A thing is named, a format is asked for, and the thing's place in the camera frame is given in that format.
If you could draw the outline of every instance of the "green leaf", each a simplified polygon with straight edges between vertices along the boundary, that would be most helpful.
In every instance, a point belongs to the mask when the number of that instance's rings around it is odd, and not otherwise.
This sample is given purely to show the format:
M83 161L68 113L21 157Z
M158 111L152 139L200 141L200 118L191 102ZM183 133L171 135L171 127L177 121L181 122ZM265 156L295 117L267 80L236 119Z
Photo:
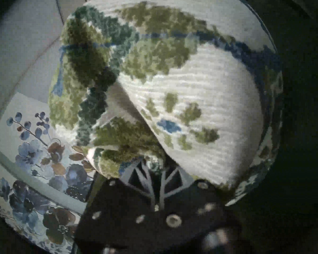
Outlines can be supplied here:
M164 107L167 113L172 113L174 106L178 102L178 94L167 93L164 99Z
M153 117L159 116L157 109L155 108L155 104L152 98L147 99L146 101L146 109L151 113Z
M197 120L201 116L201 109L197 103L191 103L189 106L180 114L179 119L186 126L189 126L191 121Z
M169 134L164 133L164 142L165 144L169 147L173 149L173 144L172 144L172 138Z
M190 142L187 142L186 139L186 135L181 135L181 137L178 138L178 144L180 145L182 150L192 149L192 144Z
M152 121L152 118L145 112L144 109L141 109L140 113L142 114L142 116L143 116L145 119L147 119L147 120L149 120L149 121Z
M217 129L207 129L203 127L200 132L191 130L190 133L194 134L196 141L201 144L208 144L219 138Z

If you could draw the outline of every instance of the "brown flower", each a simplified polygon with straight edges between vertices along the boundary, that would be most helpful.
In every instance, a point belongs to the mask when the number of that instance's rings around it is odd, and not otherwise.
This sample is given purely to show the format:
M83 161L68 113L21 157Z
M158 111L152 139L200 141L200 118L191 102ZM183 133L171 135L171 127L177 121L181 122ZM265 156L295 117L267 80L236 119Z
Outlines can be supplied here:
M61 245L66 239L73 242L73 237L77 224L74 224L76 217L67 209L50 208L44 214L42 223L47 228L46 236L54 244Z
M51 160L54 164L61 161L62 153L64 152L64 150L65 150L65 146L61 146L57 142L54 142L48 147L47 151L50 154Z

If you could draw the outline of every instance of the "textured fabric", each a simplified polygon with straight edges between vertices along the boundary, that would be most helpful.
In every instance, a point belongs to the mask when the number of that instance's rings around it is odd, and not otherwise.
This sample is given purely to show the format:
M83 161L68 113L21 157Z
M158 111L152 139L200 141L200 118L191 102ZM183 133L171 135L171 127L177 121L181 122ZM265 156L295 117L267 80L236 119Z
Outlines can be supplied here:
M91 0L67 19L49 92L57 134L102 175L170 156L235 203L273 163L282 75L243 0Z

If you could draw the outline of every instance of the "dark background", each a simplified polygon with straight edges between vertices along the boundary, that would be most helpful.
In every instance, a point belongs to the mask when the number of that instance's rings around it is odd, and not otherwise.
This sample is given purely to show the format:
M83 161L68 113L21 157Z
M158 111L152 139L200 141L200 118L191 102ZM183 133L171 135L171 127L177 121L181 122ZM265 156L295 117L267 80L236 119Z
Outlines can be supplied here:
M0 0L0 18L14 1ZM255 0L250 4L267 26L283 60L284 122L275 165L258 188L230 208L243 223L244 236L261 253L315 253L318 22L290 0ZM37 250L0 221L0 254Z

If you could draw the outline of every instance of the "brown leaf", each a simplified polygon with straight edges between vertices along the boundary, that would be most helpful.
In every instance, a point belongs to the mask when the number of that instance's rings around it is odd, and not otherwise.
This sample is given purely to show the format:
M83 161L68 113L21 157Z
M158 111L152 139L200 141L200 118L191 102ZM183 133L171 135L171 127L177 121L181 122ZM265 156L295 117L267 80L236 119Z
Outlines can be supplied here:
M69 159L71 159L73 161L80 161L80 160L82 160L84 158L85 158L84 155L79 154L79 153L69 155Z
M86 173L92 172L94 170L94 167L91 165L90 162L86 160L82 160L82 166L84 167Z
M44 157L42 160L41 160L41 163L42 165L48 165L49 162L51 162L51 159L50 158L47 158L47 157Z
M63 165L61 163L52 164L52 168L53 168L54 174L56 174L56 175L66 174L66 169L63 167Z
M77 151L78 153L80 153L80 154L83 154L83 153L84 153L84 151L82 151L82 149L81 149L80 146L72 146L72 148L73 148L75 151Z

